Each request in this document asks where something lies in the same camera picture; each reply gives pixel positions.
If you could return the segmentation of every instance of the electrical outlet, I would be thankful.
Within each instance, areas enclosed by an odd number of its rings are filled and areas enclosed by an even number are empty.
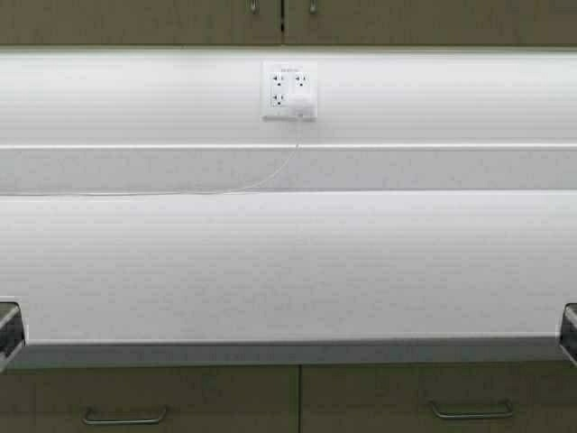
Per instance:
[[[264,62],[262,65],[261,111],[264,119],[297,117],[291,101],[306,100],[312,104],[303,117],[317,116],[317,65],[314,62]]]
[[[282,93],[273,93],[272,99],[270,100],[270,106],[277,107],[283,106],[285,102],[285,96]]]

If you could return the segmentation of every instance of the wall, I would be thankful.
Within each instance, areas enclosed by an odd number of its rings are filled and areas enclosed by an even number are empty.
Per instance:
[[[319,119],[263,122],[263,60],[316,60]],[[4,193],[572,189],[570,51],[0,52]]]

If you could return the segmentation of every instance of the upper cabinet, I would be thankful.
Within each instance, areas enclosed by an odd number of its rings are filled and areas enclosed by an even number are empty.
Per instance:
[[[277,0],[0,0],[0,44],[281,43]]]
[[[574,0],[285,0],[285,43],[571,45]]]
[[[577,45],[577,1],[0,0],[0,45],[282,43]]]

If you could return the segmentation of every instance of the cabinet handle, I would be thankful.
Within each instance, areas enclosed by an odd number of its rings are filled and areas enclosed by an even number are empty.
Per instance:
[[[448,413],[441,412],[439,407],[434,401],[430,401],[431,410],[435,416],[439,419],[444,419],[446,421],[455,420],[473,420],[473,419],[505,419],[511,418],[513,416],[513,406],[509,400],[500,401],[499,405],[503,406],[501,412],[479,412],[479,413]]]
[[[162,413],[157,418],[150,419],[93,419],[90,418],[92,409],[88,408],[82,422],[91,427],[155,426],[164,420],[168,411],[169,408],[164,407],[162,408]]]

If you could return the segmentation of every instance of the wooden cabinet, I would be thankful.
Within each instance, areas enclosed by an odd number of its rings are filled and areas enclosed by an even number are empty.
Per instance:
[[[285,43],[571,45],[571,0],[286,0]]]
[[[0,44],[563,46],[576,19],[573,0],[0,0]]]
[[[298,431],[297,367],[11,371],[0,388],[0,425],[18,433]],[[168,409],[155,425],[89,426],[87,408],[95,421],[154,419]]]
[[[570,433],[577,423],[570,363],[304,367],[303,433]],[[439,419],[483,413],[492,419]],[[512,416],[499,418],[508,411]]]
[[[280,2],[0,0],[0,44],[280,43]]]
[[[0,425],[18,433],[573,433],[570,363],[399,364],[10,371],[0,375]],[[512,416],[439,419],[446,413]],[[153,419],[88,426],[90,419]]]

